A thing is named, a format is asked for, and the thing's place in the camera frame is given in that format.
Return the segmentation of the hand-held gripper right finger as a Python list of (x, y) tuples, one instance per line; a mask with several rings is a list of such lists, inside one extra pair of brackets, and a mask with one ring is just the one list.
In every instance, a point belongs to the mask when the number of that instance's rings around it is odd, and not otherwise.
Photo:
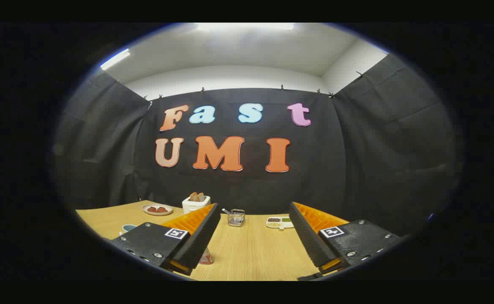
[(401, 240), (399, 235), (370, 221), (349, 222), (297, 202), (290, 204), (289, 217), (320, 274), (355, 267)]

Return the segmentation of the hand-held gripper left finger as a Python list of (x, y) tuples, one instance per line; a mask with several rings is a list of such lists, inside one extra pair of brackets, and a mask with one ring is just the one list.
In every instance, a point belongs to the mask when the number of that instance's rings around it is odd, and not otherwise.
[(209, 204), (166, 223), (142, 223), (110, 243), (153, 267), (191, 275), (220, 219), (220, 206)]

